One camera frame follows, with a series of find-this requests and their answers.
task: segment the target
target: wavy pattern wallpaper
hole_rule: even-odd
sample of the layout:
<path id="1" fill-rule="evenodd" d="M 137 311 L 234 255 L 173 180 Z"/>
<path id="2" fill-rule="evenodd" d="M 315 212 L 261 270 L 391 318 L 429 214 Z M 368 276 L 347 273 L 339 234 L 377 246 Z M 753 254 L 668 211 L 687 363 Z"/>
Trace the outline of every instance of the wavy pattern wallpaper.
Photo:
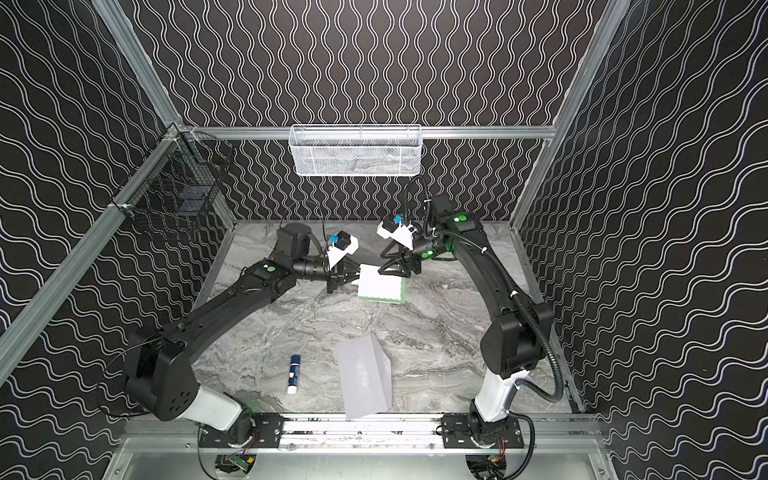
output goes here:
<path id="1" fill-rule="evenodd" d="M 165 128 L 88 0 L 0 2 L 0 119 L 4 332 Z"/>
<path id="2" fill-rule="evenodd" d="M 0 2 L 3 331 L 165 132 L 88 0 Z M 127 332 L 188 312 L 223 237 L 111 240 L 0 386 L 0 478 L 101 478 L 128 405 L 101 369 Z"/>
<path id="3" fill-rule="evenodd" d="M 184 122 L 552 124 L 605 0 L 121 0 Z"/>
<path id="4" fill-rule="evenodd" d="M 402 204 L 407 178 L 300 177 L 285 141 L 236 146 L 222 186 L 239 219 L 377 220 Z M 541 150 L 541 140 L 425 141 L 424 177 L 432 194 L 448 193 L 484 220 L 508 220 Z M 411 200 L 411 207 L 421 204 Z"/>
<path id="5" fill-rule="evenodd" d="M 625 480 L 768 476 L 768 3 L 635 0 L 522 229 Z"/>
<path id="6" fill-rule="evenodd" d="M 100 479 L 126 419 L 121 362 L 102 369 L 142 325 L 192 309 L 223 239 L 209 216 L 198 243 L 154 244 L 126 220 L 0 389 L 0 478 Z"/>

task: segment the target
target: marble table surface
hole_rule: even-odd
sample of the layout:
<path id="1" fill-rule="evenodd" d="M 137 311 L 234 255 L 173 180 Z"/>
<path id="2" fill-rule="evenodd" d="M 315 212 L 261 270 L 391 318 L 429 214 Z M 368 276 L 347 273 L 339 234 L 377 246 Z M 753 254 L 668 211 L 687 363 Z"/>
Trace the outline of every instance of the marble table surface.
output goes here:
<path id="1" fill-rule="evenodd" d="M 322 239 L 319 222 L 304 222 Z M 528 292 L 508 225 L 485 223 L 495 252 Z M 239 223 L 211 293 L 237 280 L 240 270 L 272 250 L 277 222 Z M 345 230 L 379 252 L 388 243 L 372 222 L 326 222 L 326 232 Z M 480 339 L 488 311 L 459 262 L 428 261 L 406 284 L 406 303 L 359 300 L 356 286 L 327 294 L 325 283 L 299 280 L 275 303 L 238 323 L 194 364 L 198 380 L 237 396 L 257 411 L 343 412 L 336 344 L 373 333 L 392 363 L 390 412 L 466 412 L 480 390 L 485 364 Z M 302 358 L 299 392 L 286 394 L 292 354 Z M 533 380 L 554 388 L 551 369 L 540 361 Z M 552 404 L 520 389 L 516 412 L 570 412 L 567 400 Z"/>

